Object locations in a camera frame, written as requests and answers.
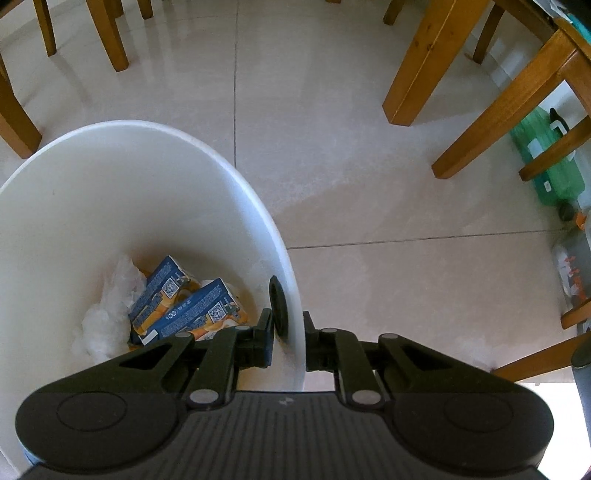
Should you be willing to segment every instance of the table leg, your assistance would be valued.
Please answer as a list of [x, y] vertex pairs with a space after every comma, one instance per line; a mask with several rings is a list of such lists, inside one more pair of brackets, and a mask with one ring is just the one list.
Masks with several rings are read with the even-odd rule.
[[21, 158], [28, 158], [39, 148], [41, 134], [1, 75], [0, 99], [0, 136]]
[[503, 7], [499, 7], [497, 4], [492, 6], [491, 13], [486, 19], [486, 23], [484, 24], [484, 28], [482, 29], [480, 38], [478, 39], [476, 49], [474, 50], [474, 55], [472, 56], [472, 60], [474, 60], [478, 65], [482, 64], [484, 61], [486, 51], [488, 50], [488, 45], [491, 44], [492, 37], [495, 34], [496, 28], [499, 26], [499, 22], [501, 21], [501, 17], [504, 13], [505, 9]]
[[109, 10], [106, 2], [109, 0], [86, 0], [88, 10], [95, 23], [96, 31], [99, 33], [100, 40], [109, 56], [109, 60], [116, 72], [121, 72], [129, 66], [129, 60], [121, 42], [119, 29]]
[[405, 0], [392, 0], [390, 2], [383, 19], [386, 25], [394, 25], [398, 14], [404, 7], [404, 2]]
[[384, 100], [388, 122], [412, 124], [487, 4], [488, 0], [431, 0]]

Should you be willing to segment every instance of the white plastic bag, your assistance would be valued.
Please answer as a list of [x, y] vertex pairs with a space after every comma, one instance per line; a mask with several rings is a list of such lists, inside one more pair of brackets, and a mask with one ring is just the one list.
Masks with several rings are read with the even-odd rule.
[[74, 370], [80, 371], [129, 352], [128, 312], [146, 288], [146, 278], [130, 257], [121, 255], [105, 278], [99, 303], [92, 305], [74, 329]]

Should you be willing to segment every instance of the blue juice box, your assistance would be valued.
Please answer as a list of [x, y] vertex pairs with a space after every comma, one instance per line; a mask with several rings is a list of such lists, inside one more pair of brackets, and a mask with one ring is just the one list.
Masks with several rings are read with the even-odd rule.
[[200, 284], [170, 256], [146, 280], [146, 289], [129, 314], [131, 326], [139, 335], [176, 303], [197, 291]]
[[195, 340], [209, 340], [217, 331], [248, 322], [244, 308], [221, 278], [198, 289], [154, 322], [142, 343], [160, 340], [179, 332], [190, 332]]

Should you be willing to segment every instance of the white floor tile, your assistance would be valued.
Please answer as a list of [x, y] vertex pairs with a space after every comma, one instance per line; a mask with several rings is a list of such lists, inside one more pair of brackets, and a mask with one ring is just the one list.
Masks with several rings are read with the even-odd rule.
[[[412, 4], [404, 12], [420, 20]], [[508, 137], [455, 178], [433, 177], [431, 163], [498, 95], [463, 55], [415, 125], [387, 123], [381, 105], [415, 28], [400, 25], [239, 15], [237, 167], [287, 245], [557, 226], [519, 180]]]
[[28, 29], [10, 43], [0, 43], [0, 53], [2, 53], [12, 89], [16, 94], [30, 79], [39, 62], [47, 58], [41, 33], [33, 29]]
[[[574, 335], [546, 233], [290, 250], [316, 328], [397, 333], [491, 369]], [[307, 378], [326, 387], [329, 377]], [[546, 381], [568, 380], [568, 371]]]
[[69, 43], [17, 95], [42, 145], [83, 125], [144, 119], [186, 131], [233, 162], [235, 18], [195, 18], [122, 33], [116, 73], [100, 42]]

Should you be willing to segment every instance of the metal screw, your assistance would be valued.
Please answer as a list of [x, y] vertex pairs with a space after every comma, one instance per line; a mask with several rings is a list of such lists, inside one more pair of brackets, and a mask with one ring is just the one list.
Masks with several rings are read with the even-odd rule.
[[382, 395], [374, 390], [357, 390], [351, 398], [359, 405], [375, 405], [382, 400]]
[[189, 400], [193, 403], [200, 405], [209, 405], [215, 402], [219, 398], [219, 395], [215, 390], [209, 388], [202, 388], [201, 390], [195, 390], [189, 395]]

